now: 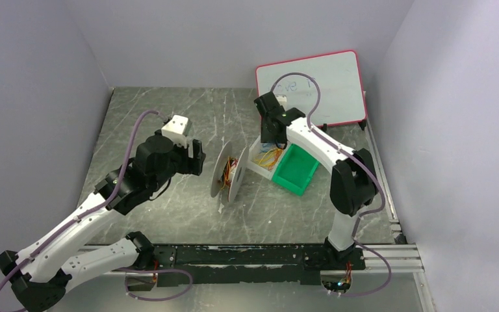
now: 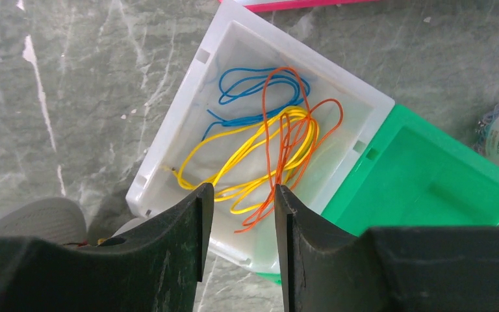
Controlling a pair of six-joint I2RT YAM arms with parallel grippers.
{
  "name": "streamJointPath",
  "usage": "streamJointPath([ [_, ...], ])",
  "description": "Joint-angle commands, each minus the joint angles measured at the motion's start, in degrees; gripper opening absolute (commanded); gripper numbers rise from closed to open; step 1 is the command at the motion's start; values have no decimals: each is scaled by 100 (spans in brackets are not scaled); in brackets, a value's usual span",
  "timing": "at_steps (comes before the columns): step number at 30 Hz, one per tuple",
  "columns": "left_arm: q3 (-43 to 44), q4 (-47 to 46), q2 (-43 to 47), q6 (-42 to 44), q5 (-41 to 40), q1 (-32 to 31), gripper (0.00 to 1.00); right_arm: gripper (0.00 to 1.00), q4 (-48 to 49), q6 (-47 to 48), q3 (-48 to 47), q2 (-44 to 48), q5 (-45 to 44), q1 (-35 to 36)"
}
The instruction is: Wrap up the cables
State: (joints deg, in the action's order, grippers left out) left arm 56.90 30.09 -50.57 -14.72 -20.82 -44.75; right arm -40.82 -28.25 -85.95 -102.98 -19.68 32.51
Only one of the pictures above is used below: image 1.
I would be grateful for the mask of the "wires wound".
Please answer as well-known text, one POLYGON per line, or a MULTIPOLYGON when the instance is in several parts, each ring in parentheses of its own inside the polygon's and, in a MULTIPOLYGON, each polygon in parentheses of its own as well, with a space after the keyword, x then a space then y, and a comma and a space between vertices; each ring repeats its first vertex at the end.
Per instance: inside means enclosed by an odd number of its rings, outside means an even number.
POLYGON ((233 177, 238 166, 238 159, 234 157, 228 157, 226 165, 224 167, 222 177, 220 178, 220 190, 230 188, 233 182, 233 177))

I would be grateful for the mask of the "white filament spool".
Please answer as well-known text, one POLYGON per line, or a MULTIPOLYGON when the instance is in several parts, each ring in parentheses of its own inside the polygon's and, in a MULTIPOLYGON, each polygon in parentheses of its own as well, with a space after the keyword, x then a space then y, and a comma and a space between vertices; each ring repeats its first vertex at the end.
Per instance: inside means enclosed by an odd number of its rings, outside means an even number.
POLYGON ((210 195, 220 196, 223 205, 231 203, 242 185, 248 164, 249 149, 245 147, 239 157, 234 157, 233 145, 227 141, 214 165, 210 195))

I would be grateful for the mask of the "green plastic bin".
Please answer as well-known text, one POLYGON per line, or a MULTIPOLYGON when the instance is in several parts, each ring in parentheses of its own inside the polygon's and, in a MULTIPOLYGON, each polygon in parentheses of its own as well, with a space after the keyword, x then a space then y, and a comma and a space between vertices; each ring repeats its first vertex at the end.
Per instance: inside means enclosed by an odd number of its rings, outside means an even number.
POLYGON ((301 147, 288 147, 272 176, 272 181, 295 195, 302 196, 320 165, 301 147))

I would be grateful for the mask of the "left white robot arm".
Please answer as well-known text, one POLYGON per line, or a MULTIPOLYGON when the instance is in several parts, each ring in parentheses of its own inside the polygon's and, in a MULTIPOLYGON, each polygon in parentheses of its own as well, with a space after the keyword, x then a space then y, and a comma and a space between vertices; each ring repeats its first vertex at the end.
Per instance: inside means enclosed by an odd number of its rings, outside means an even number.
POLYGON ((150 268, 155 248, 139 231, 98 250, 78 251, 105 226, 166 189, 174 175, 200 175, 205 158, 199 140, 180 142, 163 130, 139 145, 129 142, 120 167, 67 219, 32 245, 0 254, 0 270, 22 310, 46 311, 76 286, 111 270, 150 268))

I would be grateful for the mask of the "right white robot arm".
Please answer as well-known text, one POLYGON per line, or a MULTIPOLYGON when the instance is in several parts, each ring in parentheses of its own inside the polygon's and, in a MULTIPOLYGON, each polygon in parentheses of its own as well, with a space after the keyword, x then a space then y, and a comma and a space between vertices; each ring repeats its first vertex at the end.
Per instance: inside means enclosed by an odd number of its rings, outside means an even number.
POLYGON ((257 97, 254 104, 261 117, 262 142, 294 144, 330 173, 329 198, 336 211, 326 241, 339 254, 349 252, 355 246, 359 213, 379 192, 371 153, 337 142, 299 109, 285 109, 273 92, 257 97))

